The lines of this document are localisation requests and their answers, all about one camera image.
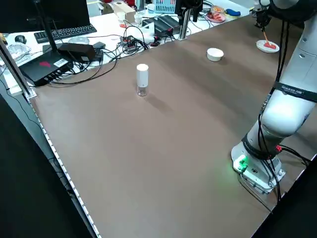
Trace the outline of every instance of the computer mouse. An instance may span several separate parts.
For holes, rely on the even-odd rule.
[[[15,40],[15,42],[20,42],[20,43],[26,44],[26,38],[22,35],[16,36],[14,38],[14,40]]]

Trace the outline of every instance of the green led light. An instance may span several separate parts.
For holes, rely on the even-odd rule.
[[[238,170],[245,170],[248,167],[248,157],[240,155],[239,158],[234,161],[234,167],[238,168]]]

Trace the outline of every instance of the blue basket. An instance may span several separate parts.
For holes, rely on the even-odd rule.
[[[155,0],[155,13],[175,13],[176,0]]]

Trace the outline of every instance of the black stand pole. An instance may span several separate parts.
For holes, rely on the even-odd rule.
[[[43,8],[41,6],[41,0],[33,0],[33,1],[34,1],[36,9],[38,11],[38,14],[39,14],[39,16],[41,18],[41,22],[42,22],[42,25],[43,25],[44,30],[46,32],[46,35],[48,37],[48,40],[49,40],[49,43],[51,45],[52,51],[57,52],[57,46],[55,44],[51,28],[50,28],[50,26],[49,26],[49,24],[48,24],[48,22],[46,20],[45,13],[44,13]]]

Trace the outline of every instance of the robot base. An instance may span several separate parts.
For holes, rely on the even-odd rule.
[[[231,150],[231,158],[233,161],[233,169],[239,174],[245,169],[243,177],[246,178],[253,187],[258,188],[262,193],[266,194],[269,194],[274,189],[276,186],[275,178],[264,166],[263,161],[252,157],[246,151],[243,142],[233,147]],[[276,178],[278,181],[281,181],[286,172],[281,169],[282,164],[277,156],[275,156],[272,161]]]

